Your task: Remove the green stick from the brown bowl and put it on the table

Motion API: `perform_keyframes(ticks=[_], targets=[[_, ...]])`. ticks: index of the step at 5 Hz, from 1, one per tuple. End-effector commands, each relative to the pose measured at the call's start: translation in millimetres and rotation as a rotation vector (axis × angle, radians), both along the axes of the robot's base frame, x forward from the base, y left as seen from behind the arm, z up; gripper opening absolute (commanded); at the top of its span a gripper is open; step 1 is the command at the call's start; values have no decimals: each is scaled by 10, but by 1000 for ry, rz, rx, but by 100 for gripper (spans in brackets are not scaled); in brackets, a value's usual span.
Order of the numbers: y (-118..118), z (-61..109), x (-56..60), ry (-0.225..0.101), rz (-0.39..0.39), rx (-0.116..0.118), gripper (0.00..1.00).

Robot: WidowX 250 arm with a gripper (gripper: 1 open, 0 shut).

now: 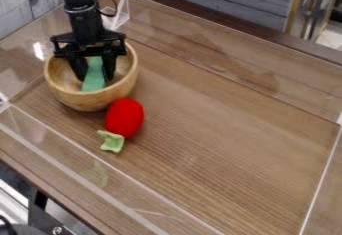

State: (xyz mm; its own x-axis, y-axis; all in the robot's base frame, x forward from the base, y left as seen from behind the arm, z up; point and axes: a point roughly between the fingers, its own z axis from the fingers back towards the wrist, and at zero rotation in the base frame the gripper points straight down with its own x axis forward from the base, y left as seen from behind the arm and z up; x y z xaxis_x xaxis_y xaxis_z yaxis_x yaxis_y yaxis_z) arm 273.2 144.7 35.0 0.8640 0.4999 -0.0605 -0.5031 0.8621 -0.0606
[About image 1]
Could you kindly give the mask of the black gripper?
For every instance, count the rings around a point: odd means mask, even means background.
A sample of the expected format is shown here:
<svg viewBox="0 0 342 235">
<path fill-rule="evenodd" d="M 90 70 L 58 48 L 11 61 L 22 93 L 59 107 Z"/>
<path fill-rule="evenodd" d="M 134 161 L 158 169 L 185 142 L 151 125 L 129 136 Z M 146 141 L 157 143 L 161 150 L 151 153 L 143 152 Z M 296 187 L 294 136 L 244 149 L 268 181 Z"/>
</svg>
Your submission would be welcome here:
<svg viewBox="0 0 342 235">
<path fill-rule="evenodd" d="M 89 64 L 85 57 L 102 56 L 103 74 L 107 81 L 114 78 L 117 70 L 117 56 L 127 54 L 126 35 L 123 33 L 105 30 L 98 38 L 90 41 L 81 41 L 74 33 L 69 32 L 51 37 L 59 58 L 69 58 L 69 62 L 77 78 L 85 81 Z"/>
</svg>

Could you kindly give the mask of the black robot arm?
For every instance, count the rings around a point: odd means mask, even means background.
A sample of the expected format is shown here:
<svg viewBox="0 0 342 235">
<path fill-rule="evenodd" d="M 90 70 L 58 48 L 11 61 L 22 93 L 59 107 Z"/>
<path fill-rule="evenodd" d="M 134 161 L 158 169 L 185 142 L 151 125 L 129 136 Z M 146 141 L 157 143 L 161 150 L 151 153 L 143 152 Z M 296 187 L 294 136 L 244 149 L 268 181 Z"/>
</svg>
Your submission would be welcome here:
<svg viewBox="0 0 342 235">
<path fill-rule="evenodd" d="M 87 57 L 102 58 L 105 79 L 114 78 L 117 58 L 127 54 L 126 35 L 105 27 L 102 16 L 114 17 L 101 10 L 98 0 L 65 0 L 73 31 L 51 37 L 57 58 L 65 58 L 77 78 L 83 81 L 90 68 Z"/>
</svg>

